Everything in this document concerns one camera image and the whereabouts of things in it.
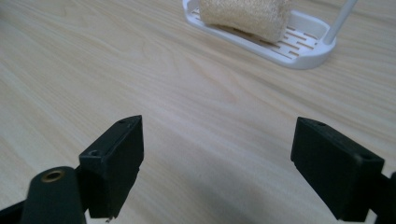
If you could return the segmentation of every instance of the wood grain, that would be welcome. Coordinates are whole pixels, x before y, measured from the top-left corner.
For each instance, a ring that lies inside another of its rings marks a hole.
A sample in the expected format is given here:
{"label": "wood grain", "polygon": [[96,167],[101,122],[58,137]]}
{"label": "wood grain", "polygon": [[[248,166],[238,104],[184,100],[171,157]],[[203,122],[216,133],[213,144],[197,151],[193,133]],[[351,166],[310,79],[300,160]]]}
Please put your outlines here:
{"label": "wood grain", "polygon": [[[342,4],[294,1],[328,23]],[[0,208],[141,114],[146,158],[112,223],[338,223],[290,161],[295,121],[396,171],[395,9],[360,0],[325,64],[297,71],[189,26],[179,0],[0,1]]]}

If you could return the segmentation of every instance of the tabletop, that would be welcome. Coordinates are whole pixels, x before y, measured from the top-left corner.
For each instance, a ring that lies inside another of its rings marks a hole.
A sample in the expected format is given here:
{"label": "tabletop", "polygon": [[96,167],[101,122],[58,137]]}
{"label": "tabletop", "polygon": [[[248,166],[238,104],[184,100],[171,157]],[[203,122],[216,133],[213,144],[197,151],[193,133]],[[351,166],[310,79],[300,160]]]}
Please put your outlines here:
{"label": "tabletop", "polygon": [[[343,3],[293,8],[331,24]],[[292,70],[190,26],[181,0],[0,0],[0,208],[142,115],[145,159],[112,223],[338,223],[290,161],[295,123],[396,171],[395,9],[358,1],[328,60]]]}

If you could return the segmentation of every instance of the loofah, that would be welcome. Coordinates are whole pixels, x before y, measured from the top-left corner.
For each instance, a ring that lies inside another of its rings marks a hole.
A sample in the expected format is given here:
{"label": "loofah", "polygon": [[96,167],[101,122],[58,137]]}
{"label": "loofah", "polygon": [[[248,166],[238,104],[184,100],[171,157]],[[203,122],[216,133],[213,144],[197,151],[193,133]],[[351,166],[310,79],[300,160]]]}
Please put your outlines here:
{"label": "loofah", "polygon": [[201,20],[275,43],[286,31],[291,0],[200,0]]}

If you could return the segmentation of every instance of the beige sponge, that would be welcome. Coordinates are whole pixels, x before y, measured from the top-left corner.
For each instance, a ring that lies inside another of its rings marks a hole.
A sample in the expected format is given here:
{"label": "beige sponge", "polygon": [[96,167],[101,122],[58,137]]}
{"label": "beige sponge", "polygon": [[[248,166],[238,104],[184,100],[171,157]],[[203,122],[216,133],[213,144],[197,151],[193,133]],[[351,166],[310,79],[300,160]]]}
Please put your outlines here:
{"label": "beige sponge", "polygon": [[285,33],[291,0],[200,0],[201,20],[275,43]]}

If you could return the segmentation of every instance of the white handle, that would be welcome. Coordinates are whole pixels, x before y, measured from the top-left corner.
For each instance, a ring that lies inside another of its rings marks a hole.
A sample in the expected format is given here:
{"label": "white handle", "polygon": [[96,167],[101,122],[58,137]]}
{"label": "white handle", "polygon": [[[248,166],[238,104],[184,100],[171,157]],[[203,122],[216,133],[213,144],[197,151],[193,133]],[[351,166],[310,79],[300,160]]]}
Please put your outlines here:
{"label": "white handle", "polygon": [[323,43],[325,45],[330,45],[334,41],[335,36],[338,34],[338,31],[341,29],[341,26],[343,26],[344,21],[346,21],[347,16],[349,16],[350,11],[355,6],[357,1],[358,0],[346,0],[344,6],[340,10],[340,13],[338,14],[337,19],[332,24],[332,27],[330,27],[329,32],[324,36]]}

